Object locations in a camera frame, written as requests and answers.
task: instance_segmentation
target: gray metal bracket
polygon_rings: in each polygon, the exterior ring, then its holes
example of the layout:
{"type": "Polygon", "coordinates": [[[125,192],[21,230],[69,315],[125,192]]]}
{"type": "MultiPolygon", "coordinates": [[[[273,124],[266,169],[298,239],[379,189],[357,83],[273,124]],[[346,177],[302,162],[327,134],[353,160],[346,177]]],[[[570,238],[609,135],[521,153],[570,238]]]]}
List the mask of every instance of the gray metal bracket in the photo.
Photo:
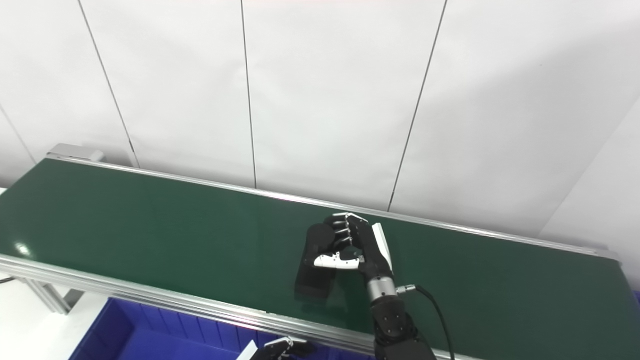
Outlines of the gray metal bracket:
{"type": "Polygon", "coordinates": [[[25,277],[18,278],[23,283],[27,284],[29,288],[36,294],[36,296],[51,310],[53,313],[67,315],[69,311],[73,309],[74,305],[84,294],[83,291],[71,289],[65,296],[61,296],[60,293],[53,287],[53,285],[37,281],[33,279],[27,279],[25,277]]]}

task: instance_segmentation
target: black object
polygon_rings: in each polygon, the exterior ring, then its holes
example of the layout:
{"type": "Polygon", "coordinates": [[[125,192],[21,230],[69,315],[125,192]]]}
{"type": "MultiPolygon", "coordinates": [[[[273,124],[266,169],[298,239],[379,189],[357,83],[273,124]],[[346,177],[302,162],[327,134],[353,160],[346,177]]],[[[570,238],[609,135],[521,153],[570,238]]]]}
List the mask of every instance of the black object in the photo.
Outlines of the black object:
{"type": "Polygon", "coordinates": [[[302,252],[295,292],[326,299],[331,292],[335,269],[314,267],[314,260],[322,253],[330,253],[334,239],[333,228],[314,224],[307,229],[307,242],[302,252]]]}

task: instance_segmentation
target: white plastic part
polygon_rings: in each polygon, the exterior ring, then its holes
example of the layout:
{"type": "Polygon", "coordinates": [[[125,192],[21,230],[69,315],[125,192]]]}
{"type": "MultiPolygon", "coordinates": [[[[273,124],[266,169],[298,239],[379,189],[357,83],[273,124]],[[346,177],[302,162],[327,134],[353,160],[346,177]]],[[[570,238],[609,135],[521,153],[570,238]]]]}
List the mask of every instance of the white plastic part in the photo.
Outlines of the white plastic part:
{"type": "Polygon", "coordinates": [[[258,351],[258,347],[255,346],[255,343],[253,342],[253,340],[251,340],[249,341],[249,344],[247,344],[244,347],[244,350],[242,350],[242,352],[236,358],[236,360],[249,360],[251,359],[251,356],[255,354],[256,351],[258,351]]]}
{"type": "Polygon", "coordinates": [[[382,256],[387,259],[387,263],[389,263],[389,268],[393,271],[393,266],[391,265],[391,255],[389,254],[389,247],[387,246],[387,238],[385,237],[385,232],[382,230],[382,224],[376,222],[372,226],[373,235],[376,237],[376,243],[378,244],[378,248],[380,249],[380,253],[382,256]]]}
{"type": "Polygon", "coordinates": [[[289,344],[289,347],[292,347],[294,343],[306,343],[307,341],[301,338],[295,338],[293,336],[284,336],[283,338],[279,338],[273,341],[269,341],[265,343],[264,346],[273,345],[275,343],[286,341],[289,344]]]}
{"type": "Polygon", "coordinates": [[[314,266],[320,268],[336,268],[345,270],[356,270],[360,264],[359,259],[343,260],[340,258],[340,252],[336,252],[333,256],[320,255],[314,260],[314,266]]]}

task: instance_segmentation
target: panel seam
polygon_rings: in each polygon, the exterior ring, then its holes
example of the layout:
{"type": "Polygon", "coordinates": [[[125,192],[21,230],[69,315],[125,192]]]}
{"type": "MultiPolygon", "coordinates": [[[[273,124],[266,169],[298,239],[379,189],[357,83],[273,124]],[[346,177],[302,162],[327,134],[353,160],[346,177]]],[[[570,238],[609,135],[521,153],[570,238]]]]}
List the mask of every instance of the panel seam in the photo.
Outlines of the panel seam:
{"type": "Polygon", "coordinates": [[[251,114],[251,90],[249,88],[249,63],[246,55],[246,31],[244,29],[244,2],[240,0],[240,16],[242,18],[242,41],[244,46],[244,74],[246,76],[246,100],[249,106],[249,133],[251,136],[251,159],[253,163],[253,187],[258,188],[258,179],[255,174],[255,147],[253,146],[253,118],[251,114]]]}
{"type": "Polygon", "coordinates": [[[549,225],[549,223],[551,222],[551,219],[553,219],[553,217],[556,215],[556,213],[558,212],[558,210],[560,210],[560,207],[562,206],[562,204],[564,204],[564,202],[567,200],[567,198],[569,197],[569,195],[571,195],[571,193],[573,192],[573,190],[575,189],[576,185],[578,185],[578,183],[580,182],[580,180],[584,177],[584,174],[586,174],[586,172],[589,170],[589,168],[591,168],[591,166],[593,165],[594,161],[596,161],[598,155],[600,155],[600,153],[602,152],[602,149],[604,149],[604,147],[607,145],[607,143],[609,142],[609,140],[611,140],[611,138],[613,137],[613,135],[618,131],[618,129],[620,128],[620,126],[622,126],[622,123],[627,119],[627,116],[629,115],[629,113],[632,111],[633,107],[636,105],[636,102],[640,101],[640,98],[638,98],[638,100],[636,100],[635,102],[633,102],[633,104],[631,105],[631,107],[629,108],[629,110],[627,111],[627,113],[625,114],[625,116],[622,117],[622,119],[620,120],[620,122],[618,123],[618,125],[616,125],[616,127],[613,129],[613,131],[611,131],[611,134],[609,134],[609,136],[607,137],[607,139],[605,141],[602,142],[602,145],[600,146],[600,148],[598,149],[598,151],[595,153],[595,155],[593,156],[593,158],[591,159],[591,161],[589,162],[589,164],[587,164],[587,166],[584,167],[584,170],[582,170],[582,173],[580,173],[580,176],[575,180],[575,182],[573,183],[573,186],[569,189],[569,191],[567,191],[567,193],[564,195],[564,197],[562,198],[562,200],[560,200],[560,202],[558,202],[558,205],[556,206],[556,208],[553,210],[553,212],[551,213],[551,215],[549,215],[549,217],[547,218],[547,221],[545,221],[545,223],[542,225],[542,227],[540,228],[540,231],[538,231],[538,234],[536,235],[537,238],[539,238],[542,235],[542,232],[545,230],[545,228],[547,227],[547,225],[549,225]]]}
{"type": "Polygon", "coordinates": [[[2,113],[2,115],[4,115],[4,118],[6,119],[7,123],[9,123],[9,126],[13,130],[13,133],[18,138],[18,141],[20,142],[20,144],[22,145],[24,150],[27,152],[27,155],[29,155],[29,158],[31,159],[31,161],[33,161],[33,164],[35,165],[36,164],[36,159],[34,159],[33,155],[31,154],[31,151],[29,151],[29,148],[27,147],[27,144],[22,139],[22,136],[18,132],[18,129],[15,127],[15,125],[13,125],[13,122],[11,121],[11,118],[9,117],[9,114],[6,113],[6,111],[4,110],[2,104],[0,104],[0,113],[2,113]]]}
{"type": "Polygon", "coordinates": [[[89,31],[89,36],[91,37],[91,42],[93,44],[93,48],[95,49],[95,54],[98,56],[98,61],[100,62],[100,67],[102,68],[102,73],[104,74],[104,78],[107,81],[107,86],[109,87],[109,92],[111,92],[111,97],[113,98],[113,103],[116,106],[116,111],[118,112],[118,116],[120,117],[120,123],[122,124],[122,128],[124,129],[125,135],[127,135],[127,140],[129,141],[129,147],[131,148],[131,152],[133,153],[133,157],[136,160],[136,167],[140,167],[140,162],[138,161],[138,155],[136,154],[135,149],[133,148],[133,143],[131,142],[131,136],[129,136],[129,130],[127,129],[127,125],[124,122],[124,118],[122,117],[122,112],[120,111],[120,106],[118,105],[118,101],[116,100],[116,95],[113,92],[113,87],[111,86],[111,82],[109,80],[109,76],[107,75],[107,70],[104,67],[104,63],[102,62],[102,57],[100,56],[100,51],[98,50],[98,45],[95,42],[95,38],[93,37],[93,32],[91,31],[91,26],[89,25],[89,20],[86,18],[86,14],[84,12],[84,8],[82,6],[82,2],[78,1],[78,6],[80,6],[80,11],[82,12],[82,17],[84,19],[84,23],[86,24],[86,28],[89,31]]]}
{"type": "Polygon", "coordinates": [[[436,28],[436,35],[433,37],[433,44],[431,45],[431,52],[429,53],[429,60],[427,61],[427,68],[424,71],[424,77],[422,78],[422,85],[420,86],[420,92],[418,93],[418,100],[415,103],[415,109],[413,110],[413,117],[411,118],[411,124],[409,125],[409,132],[406,135],[406,141],[404,143],[404,149],[402,151],[402,156],[400,157],[400,165],[398,166],[398,172],[396,174],[396,180],[394,181],[394,188],[391,190],[391,198],[389,198],[389,205],[387,206],[387,211],[391,210],[391,203],[394,200],[394,195],[396,194],[396,187],[398,185],[398,179],[400,178],[400,171],[402,170],[402,164],[404,162],[404,155],[406,154],[406,148],[409,145],[409,139],[411,138],[411,131],[413,130],[413,123],[415,122],[415,116],[418,113],[418,106],[420,105],[420,99],[422,97],[422,91],[424,89],[424,83],[427,80],[427,74],[429,73],[429,66],[431,66],[431,59],[433,58],[433,51],[436,47],[436,42],[438,41],[438,34],[440,33],[440,26],[442,25],[442,19],[444,18],[444,11],[447,8],[447,0],[444,0],[444,4],[442,5],[442,13],[440,13],[440,20],[438,21],[438,27],[436,28]]]}

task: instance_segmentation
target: white wall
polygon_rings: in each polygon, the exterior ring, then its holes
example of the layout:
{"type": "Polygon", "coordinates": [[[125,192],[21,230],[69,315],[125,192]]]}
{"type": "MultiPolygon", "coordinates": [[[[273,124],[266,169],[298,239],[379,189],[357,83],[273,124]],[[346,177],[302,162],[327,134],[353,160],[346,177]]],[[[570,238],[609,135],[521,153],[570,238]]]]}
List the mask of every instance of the white wall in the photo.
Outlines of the white wall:
{"type": "Polygon", "coordinates": [[[0,3],[0,185],[75,143],[608,247],[640,288],[637,1],[449,0],[434,47],[444,0],[81,4],[0,3]]]}

